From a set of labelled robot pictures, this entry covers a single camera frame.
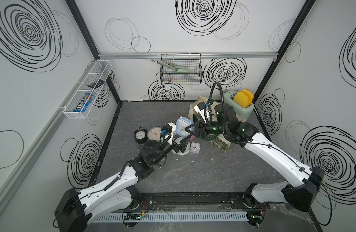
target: white wire basket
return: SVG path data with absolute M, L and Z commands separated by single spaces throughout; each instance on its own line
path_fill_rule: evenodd
M 107 85 L 106 79 L 110 74 L 110 61 L 96 61 L 90 72 L 80 84 L 74 96 L 65 107 L 63 113 L 70 119 L 86 119 L 101 90 Z M 100 81 L 102 86 L 96 88 Z

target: black alarm clock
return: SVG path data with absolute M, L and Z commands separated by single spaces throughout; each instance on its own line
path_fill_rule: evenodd
M 134 139 L 139 144 L 147 142 L 147 130 L 143 127 L 138 128 L 136 131 L 134 131 Z

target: white wall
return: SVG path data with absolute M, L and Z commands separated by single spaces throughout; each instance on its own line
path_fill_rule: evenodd
M 356 231 L 356 0 L 318 0 L 307 22 L 256 106 L 277 146 L 324 170 L 334 210 L 322 229 Z M 321 223 L 330 213 L 324 194 L 316 200 L 327 208 L 312 205 Z
M 6 7 L 13 20 L 0 20 L 0 187 L 93 60 L 63 0 L 0 1 L 2 18 Z
M 67 190 L 90 180 L 116 106 L 113 96 L 103 107 L 93 106 L 90 115 L 101 115 L 93 117 L 97 125 L 64 119 L 1 215 L 0 232 L 58 231 L 54 211 Z
M 269 52 L 278 51 L 304 0 L 91 0 L 76 1 L 100 53 L 105 52 Z M 227 89 L 256 91 L 272 59 L 220 59 L 213 78 L 203 59 L 201 85 L 175 80 L 163 96 L 148 95 L 160 66 L 150 60 L 114 60 L 121 100 L 196 100 L 219 81 Z M 245 76 L 233 72 L 233 67 Z M 205 79 L 212 79 L 209 84 Z

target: marble-patterned floor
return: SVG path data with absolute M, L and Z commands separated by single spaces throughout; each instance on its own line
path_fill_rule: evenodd
M 120 110 L 97 183 L 116 174 L 126 160 L 139 153 L 134 130 L 176 122 L 186 117 L 191 102 L 125 102 Z M 248 122 L 261 131 L 253 112 Z M 285 179 L 254 153 L 232 144 L 222 153 L 208 141 L 194 138 L 201 144 L 199 154 L 178 156 L 170 153 L 162 167 L 136 184 L 140 192 L 233 192 L 245 191 L 253 182 L 269 184 Z

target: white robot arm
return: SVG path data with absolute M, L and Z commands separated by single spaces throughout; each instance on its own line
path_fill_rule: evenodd
M 190 135 L 176 144 L 172 134 L 176 130 L 174 123 L 168 123 L 161 129 L 161 142 L 148 140 L 139 146 L 140 153 L 133 160 L 125 162 L 121 171 L 110 178 L 89 188 L 76 191 L 74 188 L 63 195 L 54 215 L 61 232 L 83 231 L 89 223 L 118 209 L 135 209 L 141 201 L 141 194 L 134 184 L 148 177 L 166 155 L 185 151 L 191 136 L 205 137 L 207 134 L 223 134 L 230 142 L 239 144 L 252 151 L 277 170 L 286 181 L 275 184 L 252 183 L 243 193 L 242 204 L 253 209 L 263 202 L 289 203 L 296 209 L 306 212 L 310 209 L 324 177 L 318 168 L 310 168 L 282 151 L 248 122 L 238 122 L 232 106 L 222 102 L 215 107 L 217 121 L 212 122 L 209 104 L 197 105 L 196 111 L 209 110 L 205 120 L 192 122 L 184 126 Z

